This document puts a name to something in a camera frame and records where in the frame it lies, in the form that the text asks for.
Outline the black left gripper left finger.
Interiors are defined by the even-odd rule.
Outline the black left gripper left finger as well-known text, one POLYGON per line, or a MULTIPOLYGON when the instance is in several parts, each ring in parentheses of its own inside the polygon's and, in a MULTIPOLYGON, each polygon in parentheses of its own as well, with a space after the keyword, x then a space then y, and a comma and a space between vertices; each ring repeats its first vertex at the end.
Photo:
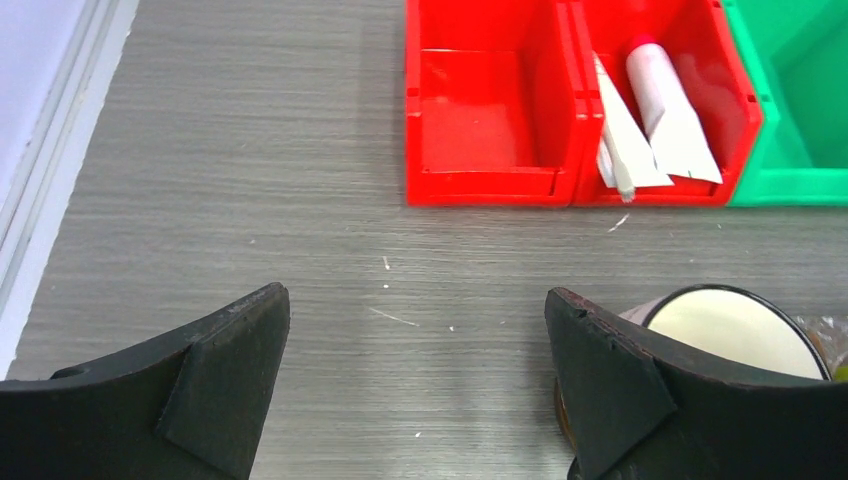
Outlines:
POLYGON ((246 479, 290 329, 268 284, 37 381, 1 384, 5 479, 246 479))

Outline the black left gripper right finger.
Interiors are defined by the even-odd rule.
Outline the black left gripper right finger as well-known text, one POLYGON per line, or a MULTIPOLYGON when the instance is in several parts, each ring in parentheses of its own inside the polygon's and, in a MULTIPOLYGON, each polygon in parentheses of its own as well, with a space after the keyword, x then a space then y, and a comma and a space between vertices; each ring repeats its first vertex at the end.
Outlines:
POLYGON ((843 479, 847 385, 769 371, 563 287, 544 308, 572 479, 843 479))

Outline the white enamel mug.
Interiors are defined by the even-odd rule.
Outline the white enamel mug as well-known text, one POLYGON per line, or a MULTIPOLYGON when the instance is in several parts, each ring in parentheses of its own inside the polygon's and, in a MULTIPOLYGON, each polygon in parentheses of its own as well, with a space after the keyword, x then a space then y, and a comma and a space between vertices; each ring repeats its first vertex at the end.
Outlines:
POLYGON ((737 363, 822 381, 833 376, 812 338, 771 301, 724 284, 699 284, 633 307, 621 317, 737 363))

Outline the clear acrylic wooden rack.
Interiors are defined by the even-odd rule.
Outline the clear acrylic wooden rack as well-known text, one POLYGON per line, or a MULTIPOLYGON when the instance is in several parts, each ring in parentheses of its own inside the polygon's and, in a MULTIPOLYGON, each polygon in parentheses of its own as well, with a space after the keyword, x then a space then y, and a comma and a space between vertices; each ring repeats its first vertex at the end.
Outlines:
POLYGON ((823 357, 834 381, 847 381, 847 317, 797 316, 804 330, 823 357))

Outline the brown oval wooden tray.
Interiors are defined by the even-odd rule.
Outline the brown oval wooden tray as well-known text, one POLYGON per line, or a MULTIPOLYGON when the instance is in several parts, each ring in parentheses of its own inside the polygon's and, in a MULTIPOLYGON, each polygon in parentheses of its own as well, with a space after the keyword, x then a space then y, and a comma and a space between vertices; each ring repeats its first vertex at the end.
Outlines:
POLYGON ((569 446, 573 450, 576 450, 575 437, 568 419, 566 406, 562 397, 561 386, 557 379, 554 380, 553 398, 555 415, 559 429, 566 441, 568 442, 569 446))

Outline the toothbrush in red bin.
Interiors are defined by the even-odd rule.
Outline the toothbrush in red bin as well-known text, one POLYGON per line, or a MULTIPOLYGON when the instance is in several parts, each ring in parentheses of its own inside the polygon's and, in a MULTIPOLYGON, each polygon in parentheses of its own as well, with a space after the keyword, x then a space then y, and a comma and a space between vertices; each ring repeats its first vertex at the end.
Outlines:
POLYGON ((636 187, 629 171, 620 156, 605 140, 601 140, 596 156, 596 165, 607 188, 615 188, 624 203, 631 203, 635 198, 636 187))

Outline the white toothpaste tube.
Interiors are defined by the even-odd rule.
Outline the white toothpaste tube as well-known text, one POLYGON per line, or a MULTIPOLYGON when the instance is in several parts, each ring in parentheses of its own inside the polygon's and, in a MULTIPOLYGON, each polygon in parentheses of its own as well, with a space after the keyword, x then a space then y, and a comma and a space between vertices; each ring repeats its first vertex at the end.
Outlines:
POLYGON ((597 53, 593 53, 601 101, 604 109, 602 140, 626 165, 638 188, 672 186, 669 175, 661 173, 645 134, 638 126, 597 53))
POLYGON ((666 50, 654 38, 638 35, 628 47, 625 68, 657 170, 721 184, 703 126, 666 50))

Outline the red plastic bin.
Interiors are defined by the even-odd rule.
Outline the red plastic bin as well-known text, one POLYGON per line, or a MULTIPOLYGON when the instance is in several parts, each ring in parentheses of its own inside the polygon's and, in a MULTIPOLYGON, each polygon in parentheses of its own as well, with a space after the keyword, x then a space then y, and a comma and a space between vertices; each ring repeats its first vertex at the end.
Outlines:
POLYGON ((570 1, 410 1, 406 199, 570 204, 599 130, 570 1))
POLYGON ((626 57, 642 40, 664 48, 697 113, 723 181, 680 178, 636 192, 636 206, 724 206, 760 133, 764 114, 717 1, 575 1, 570 6, 587 89, 601 60, 634 117, 640 115, 626 57))

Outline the green plastic bin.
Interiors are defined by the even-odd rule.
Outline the green plastic bin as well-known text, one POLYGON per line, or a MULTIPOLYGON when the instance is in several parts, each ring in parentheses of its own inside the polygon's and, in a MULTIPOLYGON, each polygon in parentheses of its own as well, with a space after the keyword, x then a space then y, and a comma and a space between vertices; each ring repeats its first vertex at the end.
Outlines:
POLYGON ((846 206, 846 2, 723 7, 764 115, 730 205, 846 206))

